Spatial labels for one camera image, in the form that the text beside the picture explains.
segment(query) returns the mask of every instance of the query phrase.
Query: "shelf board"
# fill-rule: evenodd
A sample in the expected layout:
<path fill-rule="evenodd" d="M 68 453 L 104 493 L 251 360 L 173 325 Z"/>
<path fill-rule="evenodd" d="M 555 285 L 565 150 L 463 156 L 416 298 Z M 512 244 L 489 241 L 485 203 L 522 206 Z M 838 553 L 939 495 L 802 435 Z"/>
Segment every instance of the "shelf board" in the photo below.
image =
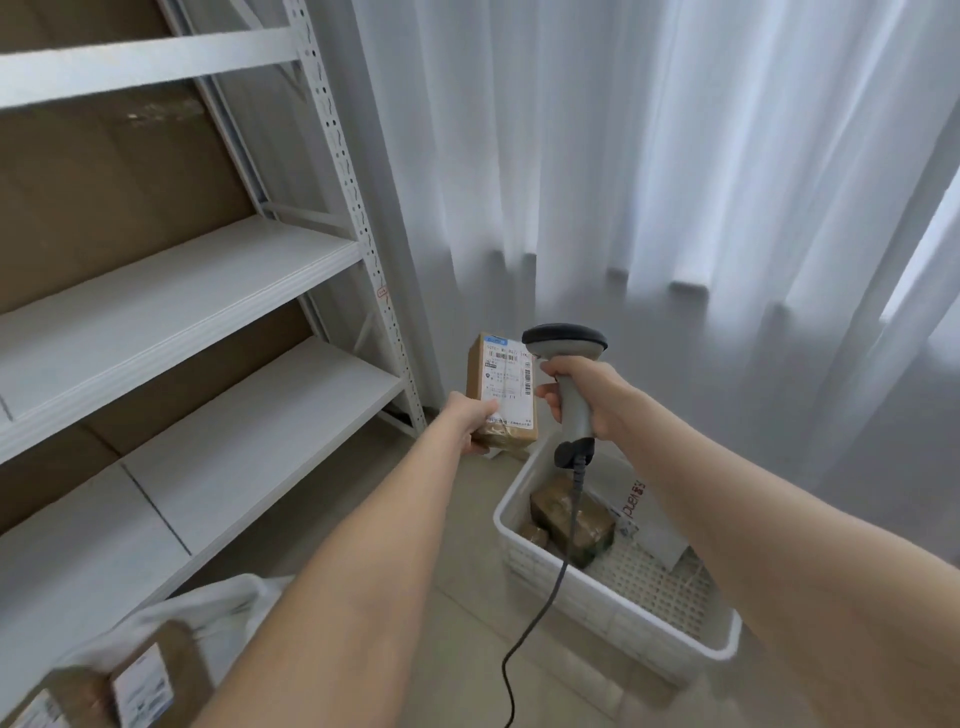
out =
<path fill-rule="evenodd" d="M 119 464 L 0 537 L 0 716 L 189 558 Z"/>
<path fill-rule="evenodd" d="M 123 462 L 194 555 L 192 572 L 402 388 L 398 377 L 310 338 Z"/>
<path fill-rule="evenodd" d="M 0 462 L 361 258 L 253 216 L 0 316 Z"/>
<path fill-rule="evenodd" d="M 0 55 L 0 109 L 297 60 L 290 28 Z"/>

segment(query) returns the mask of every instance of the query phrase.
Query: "tiled floor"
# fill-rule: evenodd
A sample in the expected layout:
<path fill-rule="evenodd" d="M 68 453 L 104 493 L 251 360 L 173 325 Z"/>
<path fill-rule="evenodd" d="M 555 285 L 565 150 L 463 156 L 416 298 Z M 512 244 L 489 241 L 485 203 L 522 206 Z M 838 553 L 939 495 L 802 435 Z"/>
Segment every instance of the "tiled floor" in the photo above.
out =
<path fill-rule="evenodd" d="M 333 526 L 403 457 L 410 440 L 373 421 L 214 558 L 187 588 L 251 571 L 295 573 Z M 500 559 L 493 509 L 520 468 L 464 458 L 414 664 L 404 727 L 499 726 L 509 713 L 500 661 L 540 607 Z M 812 728 L 785 670 L 745 633 L 729 665 L 677 691 L 559 613 L 510 663 L 516 726 Z"/>

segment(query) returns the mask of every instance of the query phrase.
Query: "wrist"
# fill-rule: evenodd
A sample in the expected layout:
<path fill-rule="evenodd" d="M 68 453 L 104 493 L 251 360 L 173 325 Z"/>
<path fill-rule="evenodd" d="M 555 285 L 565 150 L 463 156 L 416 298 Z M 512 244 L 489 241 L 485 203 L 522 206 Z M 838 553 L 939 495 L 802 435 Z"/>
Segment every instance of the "wrist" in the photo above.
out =
<path fill-rule="evenodd" d="M 642 390 L 626 386 L 617 393 L 611 411 L 611 440 L 623 449 L 625 441 L 635 439 L 649 419 L 653 400 Z"/>
<path fill-rule="evenodd" d="M 456 413 L 448 410 L 441 410 L 424 434 L 432 433 L 438 438 L 448 438 L 455 443 L 460 443 L 469 433 L 468 423 L 464 418 L 458 417 Z"/>

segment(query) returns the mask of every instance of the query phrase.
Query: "brown package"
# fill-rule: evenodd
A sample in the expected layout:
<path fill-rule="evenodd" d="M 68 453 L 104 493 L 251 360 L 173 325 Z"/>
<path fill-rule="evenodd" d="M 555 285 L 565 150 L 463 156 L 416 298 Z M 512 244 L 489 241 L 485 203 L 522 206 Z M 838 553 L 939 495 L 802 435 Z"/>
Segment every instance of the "brown package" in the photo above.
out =
<path fill-rule="evenodd" d="M 499 421 L 474 432 L 476 442 L 512 450 L 537 442 L 533 355 L 520 342 L 487 333 L 477 337 L 467 355 L 467 396 L 500 402 Z"/>
<path fill-rule="evenodd" d="M 106 675 L 88 667 L 51 670 L 39 684 L 0 720 L 11 728 L 21 717 L 28 725 L 53 725 L 59 717 L 69 728 L 116 728 L 113 698 Z"/>
<path fill-rule="evenodd" d="M 530 515 L 534 523 L 545 528 L 561 552 L 566 552 L 570 532 L 573 482 L 565 475 L 557 475 L 530 496 Z M 577 524 L 573 534 L 570 563 L 584 569 L 613 543 L 616 522 L 603 505 L 589 494 L 580 496 Z"/>
<path fill-rule="evenodd" d="M 535 523 L 525 523 L 517 530 L 516 534 L 521 539 L 526 539 L 540 548 L 546 548 L 546 545 L 550 543 L 550 534 Z"/>
<path fill-rule="evenodd" d="M 160 667 L 166 672 L 166 686 L 160 682 Z M 163 622 L 117 666 L 110 683 L 121 722 L 124 716 L 130 720 L 138 712 L 152 711 L 151 728 L 187 728 L 213 694 L 206 663 L 190 628 L 173 620 Z"/>

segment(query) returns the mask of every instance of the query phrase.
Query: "white plastic bag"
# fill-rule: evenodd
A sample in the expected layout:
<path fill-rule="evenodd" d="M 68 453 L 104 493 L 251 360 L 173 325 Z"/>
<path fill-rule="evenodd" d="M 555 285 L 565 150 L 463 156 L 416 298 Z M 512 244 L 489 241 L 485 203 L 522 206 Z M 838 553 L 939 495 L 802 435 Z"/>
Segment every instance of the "white plastic bag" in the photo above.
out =
<path fill-rule="evenodd" d="M 650 489 L 625 477 L 591 477 L 584 488 L 607 506 L 616 520 L 616 537 L 630 541 L 668 570 L 673 570 L 689 542 L 663 513 Z"/>
<path fill-rule="evenodd" d="M 213 684 L 220 685 L 293 577 L 241 574 L 134 612 L 109 632 L 62 655 L 54 667 L 81 665 L 110 672 L 168 619 L 193 630 Z"/>

